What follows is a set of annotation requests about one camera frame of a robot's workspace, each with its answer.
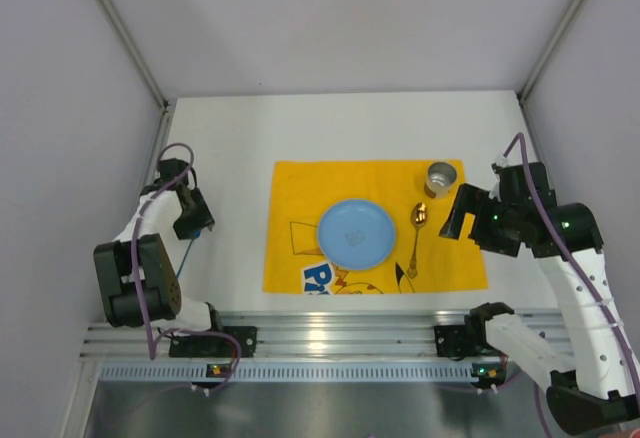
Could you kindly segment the blue fork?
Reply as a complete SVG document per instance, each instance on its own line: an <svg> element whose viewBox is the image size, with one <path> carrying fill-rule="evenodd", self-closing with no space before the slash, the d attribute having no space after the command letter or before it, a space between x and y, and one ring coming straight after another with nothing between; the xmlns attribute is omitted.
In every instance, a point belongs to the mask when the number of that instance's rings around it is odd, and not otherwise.
<svg viewBox="0 0 640 438"><path fill-rule="evenodd" d="M195 241L196 241L200 236L201 236L201 231L197 231L197 232L195 232L195 234L192 236L192 238L191 238L191 240L190 240L189 244L187 245L187 248L186 248L186 250L185 250L185 252L184 252L184 254L183 254L183 257L182 257L182 259L181 259L181 262L180 262L180 265L179 265L179 267L178 267L178 270L177 270L177 271L176 271L176 273L175 273L176 278L177 278L178 280L180 279L181 274L182 274L182 272L183 272L183 270L184 270L184 267L185 267L185 264L186 264L186 262L187 262L187 259L188 259L188 256L189 256L189 253L190 253L190 251L191 251L191 249L192 249L192 246L193 246L193 244L195 243Z"/></svg>

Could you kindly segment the metal cup brown base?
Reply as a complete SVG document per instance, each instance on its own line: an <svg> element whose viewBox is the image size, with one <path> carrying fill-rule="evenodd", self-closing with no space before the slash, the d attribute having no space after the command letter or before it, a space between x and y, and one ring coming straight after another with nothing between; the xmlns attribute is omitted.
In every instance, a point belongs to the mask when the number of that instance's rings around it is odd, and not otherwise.
<svg viewBox="0 0 640 438"><path fill-rule="evenodd" d="M424 191L429 198L445 198L458 178L456 168L448 162L434 162L426 171Z"/></svg>

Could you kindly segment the gold spoon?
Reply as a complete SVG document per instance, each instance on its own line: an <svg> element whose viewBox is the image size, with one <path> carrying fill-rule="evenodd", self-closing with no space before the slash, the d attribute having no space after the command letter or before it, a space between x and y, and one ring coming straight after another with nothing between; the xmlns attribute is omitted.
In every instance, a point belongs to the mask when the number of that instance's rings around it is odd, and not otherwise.
<svg viewBox="0 0 640 438"><path fill-rule="evenodd" d="M428 220L427 205L424 202L417 203L411 212L411 224L414 228L414 241L412 253L409 261L409 266L406 270L407 276L410 279L414 279L417 274L417 247L419 241L419 233L421 229L426 225Z"/></svg>

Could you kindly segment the yellow Pikachu cloth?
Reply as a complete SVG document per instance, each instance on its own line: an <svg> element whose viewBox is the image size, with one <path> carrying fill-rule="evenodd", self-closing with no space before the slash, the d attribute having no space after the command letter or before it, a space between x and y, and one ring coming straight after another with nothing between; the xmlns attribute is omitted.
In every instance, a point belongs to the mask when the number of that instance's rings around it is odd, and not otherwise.
<svg viewBox="0 0 640 438"><path fill-rule="evenodd" d="M427 161L328 161L275 164L271 186L263 289L295 295L372 295L458 292L487 286L482 254L466 236L439 237L455 194L429 198ZM364 199L383 207L396 227L391 255L367 271L341 268L317 243L324 212L343 200ZM419 233L417 270L407 276L413 248L414 206L427 205Z"/></svg>

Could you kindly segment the light blue plate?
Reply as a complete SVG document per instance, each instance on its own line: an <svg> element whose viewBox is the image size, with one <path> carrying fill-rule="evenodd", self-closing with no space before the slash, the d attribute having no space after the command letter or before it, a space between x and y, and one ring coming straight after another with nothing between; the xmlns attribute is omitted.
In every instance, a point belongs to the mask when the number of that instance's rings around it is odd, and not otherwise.
<svg viewBox="0 0 640 438"><path fill-rule="evenodd" d="M364 199L348 199L324 212L316 237L329 261L347 270L366 271L391 255L396 244L396 227L380 205Z"/></svg>

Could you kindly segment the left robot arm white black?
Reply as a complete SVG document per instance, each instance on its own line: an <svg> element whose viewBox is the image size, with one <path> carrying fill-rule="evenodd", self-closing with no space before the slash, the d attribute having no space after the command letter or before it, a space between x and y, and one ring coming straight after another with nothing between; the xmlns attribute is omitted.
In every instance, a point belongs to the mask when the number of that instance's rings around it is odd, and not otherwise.
<svg viewBox="0 0 640 438"><path fill-rule="evenodd" d="M191 245L215 220L188 162L165 159L157 171L125 229L94 249L106 320L115 328L142 327L145 303L151 324L219 332L213 305L186 297L179 283Z"/></svg>

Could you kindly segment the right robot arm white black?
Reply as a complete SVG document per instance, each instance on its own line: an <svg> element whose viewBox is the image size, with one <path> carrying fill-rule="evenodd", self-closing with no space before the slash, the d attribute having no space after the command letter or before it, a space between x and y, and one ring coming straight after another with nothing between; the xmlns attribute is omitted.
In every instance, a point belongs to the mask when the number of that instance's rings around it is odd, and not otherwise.
<svg viewBox="0 0 640 438"><path fill-rule="evenodd" d="M459 238L471 216L469 237L481 250L515 257L528 248L555 295L572 353L556 352L502 302L471 309L467 336L477 350L504 354L528 375L568 435L638 419L639 360L608 283L593 213L582 203L559 204L541 162L493 170L491 191L459 186L439 234Z"/></svg>

